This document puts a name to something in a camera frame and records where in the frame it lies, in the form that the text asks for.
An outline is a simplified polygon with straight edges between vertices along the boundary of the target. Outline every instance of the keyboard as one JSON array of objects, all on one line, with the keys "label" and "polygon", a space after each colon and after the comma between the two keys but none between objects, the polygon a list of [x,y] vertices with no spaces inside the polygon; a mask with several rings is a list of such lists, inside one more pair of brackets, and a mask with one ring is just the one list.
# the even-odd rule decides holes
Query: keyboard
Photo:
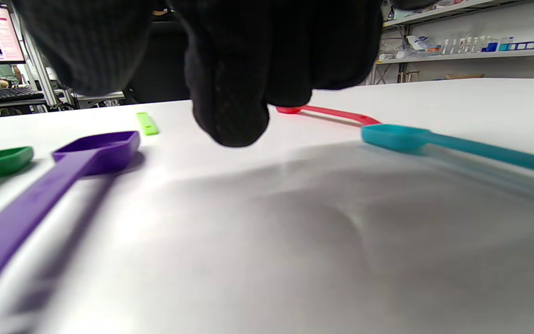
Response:
[{"label": "keyboard", "polygon": [[0,89],[0,103],[42,99],[43,93],[28,87]]}]

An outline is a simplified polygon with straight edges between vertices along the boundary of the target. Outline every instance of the chair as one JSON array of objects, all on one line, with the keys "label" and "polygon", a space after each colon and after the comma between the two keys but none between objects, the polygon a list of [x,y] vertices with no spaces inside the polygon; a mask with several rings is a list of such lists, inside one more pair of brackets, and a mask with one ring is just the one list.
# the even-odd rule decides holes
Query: chair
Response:
[{"label": "chair", "polygon": [[184,81],[187,45],[187,34],[180,22],[153,22],[146,53],[123,89],[127,104],[189,99]]}]

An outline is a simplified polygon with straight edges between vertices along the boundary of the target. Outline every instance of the metal shelving unit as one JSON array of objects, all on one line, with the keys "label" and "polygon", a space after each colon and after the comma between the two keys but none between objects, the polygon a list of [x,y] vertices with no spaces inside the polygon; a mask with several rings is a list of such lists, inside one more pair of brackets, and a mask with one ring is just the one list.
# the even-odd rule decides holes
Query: metal shelving unit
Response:
[{"label": "metal shelving unit", "polygon": [[421,25],[422,23],[436,22],[441,19],[452,19],[453,17],[475,13],[499,6],[520,4],[530,0],[468,0],[460,4],[435,9],[425,13],[417,13],[402,19],[394,19],[383,24],[384,31],[393,30],[398,25]]},{"label": "metal shelving unit", "polygon": [[447,61],[456,59],[483,59],[483,58],[511,58],[511,57],[534,57],[534,50],[519,51],[496,51],[480,53],[461,53],[456,55],[437,55],[421,58],[403,58],[403,59],[386,59],[377,61],[377,64],[400,64],[400,63],[417,63],[422,61]]},{"label": "metal shelving unit", "polygon": [[[486,9],[497,8],[499,6],[523,4],[531,0],[468,0],[460,4],[447,6],[444,8],[435,9],[426,13],[419,13],[404,17],[403,19],[396,19],[384,23],[384,32],[393,29],[398,29],[402,38],[411,34],[411,30],[415,25],[436,22],[441,19],[451,19],[453,17],[478,13]],[[419,63],[425,61],[454,61],[460,59],[484,59],[484,58],[512,58],[512,57],[534,57],[534,50],[519,50],[519,51],[495,51],[483,53],[462,53],[453,55],[436,55],[421,58],[403,58],[403,59],[386,59],[377,61],[369,76],[368,84],[379,84],[384,81],[384,75],[388,72],[392,64],[399,64],[398,73],[407,73],[407,64]],[[387,65],[381,72],[378,65]],[[399,76],[398,82],[404,82],[404,76]]]}]

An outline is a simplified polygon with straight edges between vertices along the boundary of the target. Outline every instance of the spoon handle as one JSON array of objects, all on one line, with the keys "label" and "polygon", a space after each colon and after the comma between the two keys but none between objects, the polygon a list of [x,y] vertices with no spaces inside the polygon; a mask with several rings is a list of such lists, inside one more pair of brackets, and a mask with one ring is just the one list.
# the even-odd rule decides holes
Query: spoon handle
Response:
[{"label": "spoon handle", "polygon": [[424,133],[418,137],[430,144],[436,144],[445,148],[452,148],[469,154],[476,154],[485,158],[494,159],[534,170],[534,154],[526,154],[524,152],[509,150],[508,148],[500,148],[483,144],[481,142],[470,141],[450,137],[447,135],[438,135],[436,133]]},{"label": "spoon handle", "polygon": [[356,121],[358,123],[361,123],[362,125],[380,124],[380,122],[375,120],[374,118],[371,118],[365,115],[354,114],[353,112],[322,108],[322,107],[315,107],[315,106],[303,106],[302,109],[312,111],[312,112],[319,112],[321,114],[347,118],[348,120]]},{"label": "spoon handle", "polygon": [[96,150],[68,154],[0,212],[0,271],[72,184],[87,171]]}]

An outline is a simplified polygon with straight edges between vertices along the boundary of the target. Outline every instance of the measuring spoon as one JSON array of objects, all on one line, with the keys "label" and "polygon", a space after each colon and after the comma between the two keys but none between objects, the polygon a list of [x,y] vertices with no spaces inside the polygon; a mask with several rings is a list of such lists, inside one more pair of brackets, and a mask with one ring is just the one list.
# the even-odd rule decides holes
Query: measuring spoon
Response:
[{"label": "measuring spoon", "polygon": [[24,169],[34,156],[32,147],[0,150],[0,177],[15,174]]},{"label": "measuring spoon", "polygon": [[447,135],[438,135],[428,129],[379,124],[363,127],[362,139],[370,144],[399,152],[410,152],[426,144],[436,144],[534,170],[534,154],[526,154]]},{"label": "measuring spoon", "polygon": [[285,107],[277,107],[277,111],[280,114],[298,114],[302,110],[312,111],[312,112],[318,112],[321,114],[327,114],[331,116],[337,116],[341,118],[347,118],[348,120],[356,121],[358,123],[361,123],[362,125],[373,125],[373,124],[380,124],[379,121],[375,120],[374,118],[360,115],[360,114],[354,114],[353,112],[347,112],[347,111],[341,111],[341,110],[334,110],[329,108],[322,108],[322,107],[315,107],[315,106],[301,106],[301,107],[295,107],[295,108],[285,108]]},{"label": "measuring spoon", "polygon": [[0,271],[80,177],[125,169],[140,145],[136,131],[78,139],[53,152],[57,163],[0,212]]}]

